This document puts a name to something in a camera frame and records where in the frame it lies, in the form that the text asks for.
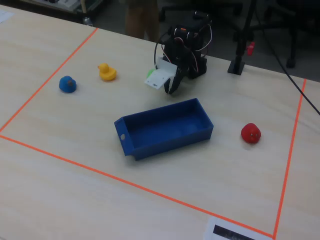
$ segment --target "orange tape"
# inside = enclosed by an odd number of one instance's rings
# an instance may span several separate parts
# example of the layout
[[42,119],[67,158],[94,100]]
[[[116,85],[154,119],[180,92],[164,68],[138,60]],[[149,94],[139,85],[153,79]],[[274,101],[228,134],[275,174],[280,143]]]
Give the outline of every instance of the orange tape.
[[0,128],[0,133],[3,131],[3,129],[8,126],[8,124],[21,112],[22,109],[39,93],[39,91],[56,75],[57,72],[78,52],[78,50],[96,33],[98,28],[93,30],[93,32],[71,53],[71,55],[58,67],[57,70],[54,71],[54,73],[38,88],[37,91],[35,91],[34,94],[16,111],[12,117]]
[[[301,89],[302,92],[305,91],[306,83],[307,83],[307,79],[304,79],[303,80],[303,86],[302,86],[302,89]],[[284,204],[287,181],[288,181],[288,176],[289,176],[290,163],[291,163],[291,157],[292,157],[292,152],[294,150],[294,144],[295,144],[295,138],[296,138],[296,132],[297,132],[297,127],[298,127],[298,121],[299,121],[299,115],[300,115],[302,100],[303,100],[303,96],[302,96],[302,94],[300,94],[300,99],[299,99],[299,103],[298,103],[298,108],[296,110],[295,121],[294,121],[294,126],[293,126],[293,131],[292,131],[290,149],[289,149],[289,154],[288,154],[288,161],[286,162],[286,169],[285,169],[284,180],[283,180],[283,185],[282,185],[280,203],[279,203],[279,207],[278,207],[278,212],[276,214],[275,226],[274,226],[274,230],[273,230],[272,239],[274,239],[274,240],[277,237],[281,211],[282,211],[282,207],[283,207],[283,204]]]
[[53,153],[50,153],[50,152],[41,150],[41,149],[36,148],[36,147],[34,147],[34,146],[31,146],[31,145],[28,145],[28,144],[26,144],[26,143],[23,143],[23,142],[20,142],[20,141],[11,139],[11,138],[6,137],[6,136],[3,136],[3,135],[0,135],[0,138],[5,139],[5,140],[8,140],[8,141],[13,142],[13,143],[16,143],[16,144],[19,144],[19,145],[22,145],[22,146],[27,147],[27,148],[29,148],[29,149],[32,149],[32,150],[35,150],[35,151],[37,151],[37,152],[40,152],[40,153],[46,154],[46,155],[48,155],[48,156],[54,157],[54,158],[56,158],[56,159],[65,161],[65,162],[67,162],[67,163],[76,165],[76,166],[78,166],[78,167],[80,167],[80,168],[84,168],[84,169],[90,170],[90,171],[92,171],[92,172],[95,172],[95,173],[97,173],[97,174],[104,175],[104,176],[106,176],[106,177],[108,177],[108,178],[112,178],[112,179],[117,180],[117,181],[120,181],[120,182],[122,182],[122,183],[124,183],[124,184],[128,184],[128,185],[130,185],[130,186],[133,186],[133,187],[135,187],[135,188],[141,189],[141,190],[146,191],[146,192],[148,192],[148,193],[157,195],[157,196],[159,196],[159,197],[162,197],[162,198],[164,198],[164,199],[170,200],[170,201],[175,202],[175,203],[177,203],[177,204],[181,204],[181,205],[183,205],[183,206],[185,206],[185,207],[188,207],[188,208],[191,208],[191,209],[200,211],[200,212],[202,212],[202,213],[205,213],[205,214],[208,214],[208,215],[217,217],[217,218],[219,218],[219,219],[223,219],[223,220],[228,221],[228,222],[230,222],[230,223],[236,224],[236,225],[241,226],[241,227],[243,227],[243,228],[252,230],[252,231],[254,231],[254,232],[257,232],[257,233],[259,233],[259,234],[262,234],[262,235],[264,235],[264,236],[267,236],[267,237],[269,237],[269,238],[272,238],[272,234],[270,234],[270,233],[266,233],[266,232],[261,231],[261,230],[259,230],[259,229],[257,229],[257,228],[254,228],[254,227],[252,227],[252,226],[243,224],[243,223],[241,223],[241,222],[232,220],[232,219],[227,218],[227,217],[225,217],[225,216],[221,216],[221,215],[216,214],[216,213],[214,213],[214,212],[211,212],[211,211],[202,209],[202,208],[200,208],[200,207],[191,205],[191,204],[186,203],[186,202],[184,202],[184,201],[180,201],[180,200],[175,199],[175,198],[173,198],[173,197],[164,195],[164,194],[162,194],[162,193],[160,193],[160,192],[153,191],[153,190],[151,190],[151,189],[149,189],[149,188],[146,188],[146,187],[144,187],[144,186],[141,186],[141,185],[138,185],[138,184],[136,184],[136,183],[130,182],[130,181],[128,181],[128,180],[124,180],[124,179],[122,179],[122,178],[120,178],[120,177],[117,177],[117,176],[111,175],[111,174],[109,174],[109,173],[100,171],[100,170],[95,169],[95,168],[93,168],[93,167],[83,165],[83,164],[78,163],[78,162],[76,162],[76,161],[69,160],[69,159],[67,159],[67,158],[64,158],[64,157],[55,155],[55,154],[53,154]]

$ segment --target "yellow rubber duck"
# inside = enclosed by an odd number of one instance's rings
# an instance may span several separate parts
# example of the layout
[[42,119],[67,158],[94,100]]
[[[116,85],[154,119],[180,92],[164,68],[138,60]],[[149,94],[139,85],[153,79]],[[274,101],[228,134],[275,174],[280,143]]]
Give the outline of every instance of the yellow rubber duck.
[[108,82],[108,81],[112,81],[113,79],[116,78],[117,75],[117,71],[112,68],[109,67],[108,64],[106,63],[101,63],[98,66],[98,69],[100,70],[100,77],[102,78],[103,81]]

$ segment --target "black stand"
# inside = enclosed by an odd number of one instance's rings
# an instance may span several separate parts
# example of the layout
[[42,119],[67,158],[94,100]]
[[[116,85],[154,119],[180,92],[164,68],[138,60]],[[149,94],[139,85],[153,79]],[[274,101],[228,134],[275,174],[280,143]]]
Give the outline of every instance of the black stand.
[[245,51],[247,49],[247,39],[248,39],[249,30],[250,30],[250,23],[254,15],[256,5],[257,5],[257,0],[251,0],[248,15],[245,20],[244,28],[238,38],[238,43],[235,51],[236,57],[235,57],[235,60],[231,61],[228,69],[228,73],[230,74],[241,75],[242,70],[244,69],[245,62],[242,61],[242,56],[245,54]]

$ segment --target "green object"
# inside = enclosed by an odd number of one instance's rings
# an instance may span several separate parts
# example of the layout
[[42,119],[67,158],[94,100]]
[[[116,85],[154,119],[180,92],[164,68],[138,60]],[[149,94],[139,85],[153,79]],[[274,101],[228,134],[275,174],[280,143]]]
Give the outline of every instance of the green object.
[[148,74],[146,75],[146,78],[148,78],[153,72],[154,72],[154,68],[153,69],[150,69],[149,71],[148,71]]

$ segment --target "open box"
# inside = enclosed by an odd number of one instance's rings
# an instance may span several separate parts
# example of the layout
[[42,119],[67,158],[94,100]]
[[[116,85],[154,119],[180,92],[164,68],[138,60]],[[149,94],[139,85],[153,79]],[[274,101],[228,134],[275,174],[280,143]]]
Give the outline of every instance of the open box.
[[197,98],[121,117],[124,154],[136,160],[210,139],[214,125]]

